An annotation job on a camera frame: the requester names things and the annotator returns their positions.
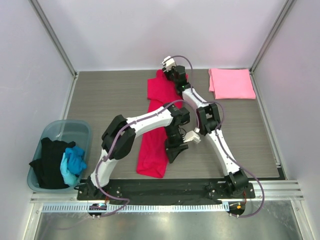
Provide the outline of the red t shirt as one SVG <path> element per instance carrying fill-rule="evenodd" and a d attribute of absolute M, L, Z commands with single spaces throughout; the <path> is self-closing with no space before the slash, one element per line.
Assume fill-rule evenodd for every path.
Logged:
<path fill-rule="evenodd" d="M 148 113 L 158 111 L 164 104 L 174 102 L 177 108 L 181 108 L 182 98 L 176 93 L 175 85 L 167 80 L 164 72 L 159 69 L 155 77 L 147 80 L 147 99 L 149 100 Z M 169 159 L 166 154 L 165 140 L 167 139 L 165 128 L 159 123 L 154 123 L 155 129 L 142 135 L 138 153 L 136 172 L 140 175 L 161 179 L 165 176 Z"/>

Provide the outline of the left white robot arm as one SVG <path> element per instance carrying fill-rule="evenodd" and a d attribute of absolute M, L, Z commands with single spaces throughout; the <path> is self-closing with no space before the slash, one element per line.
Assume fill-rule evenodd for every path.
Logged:
<path fill-rule="evenodd" d="M 164 152 L 172 163 L 177 156 L 188 149 L 185 137 L 181 136 L 180 127 L 190 122 L 190 112 L 185 107 L 177 107 L 175 100 L 166 103 L 154 111 L 137 117 L 125 118 L 117 115 L 101 136 L 101 152 L 97 165 L 87 178 L 83 189 L 79 190 L 78 198 L 100 200 L 109 196 L 106 186 L 117 163 L 132 150 L 137 137 L 151 131 L 164 128 L 166 139 L 163 141 Z"/>

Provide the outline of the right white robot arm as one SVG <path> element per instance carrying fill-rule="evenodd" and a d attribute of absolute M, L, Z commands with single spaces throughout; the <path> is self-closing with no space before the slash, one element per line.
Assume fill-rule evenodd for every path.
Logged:
<path fill-rule="evenodd" d="M 187 142 L 199 143 L 200 136 L 204 136 L 213 146 L 222 166 L 226 194 L 231 198 L 245 197 L 249 192 L 249 179 L 244 168 L 234 159 L 225 141 L 218 103 L 206 101 L 196 92 L 187 79 L 184 66 L 175 64 L 164 66 L 162 71 L 166 79 L 174 83 L 176 93 L 196 112 L 196 128 L 184 135 L 180 133 L 178 126 L 165 127 L 167 135 L 165 148 L 169 162 L 172 163 L 179 153 L 188 148 Z"/>

